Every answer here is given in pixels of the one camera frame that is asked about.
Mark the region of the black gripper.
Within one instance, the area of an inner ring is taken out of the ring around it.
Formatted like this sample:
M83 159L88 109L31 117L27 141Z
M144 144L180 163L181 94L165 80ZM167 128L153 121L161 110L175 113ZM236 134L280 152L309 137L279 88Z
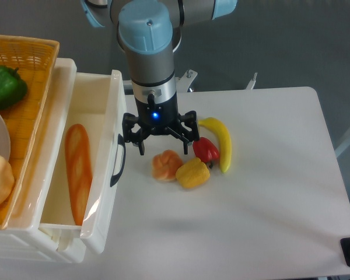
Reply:
M144 140L150 135L171 135L183 143L183 152L200 140L200 130L196 111L179 114L177 93L163 103L150 99L144 103L135 98L138 117L124 113L122 119L123 137L126 143L137 146L140 155L145 154Z

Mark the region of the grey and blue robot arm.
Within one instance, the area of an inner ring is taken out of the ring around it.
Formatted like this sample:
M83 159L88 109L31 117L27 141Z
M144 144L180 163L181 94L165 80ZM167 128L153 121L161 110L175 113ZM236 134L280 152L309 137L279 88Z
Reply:
M122 117L123 139L145 153L151 135L171 135L188 146L199 140L197 114L179 113L174 55L180 29L232 13L237 1L82 1L90 24L104 27L97 10L108 11L117 43L128 62L137 115Z

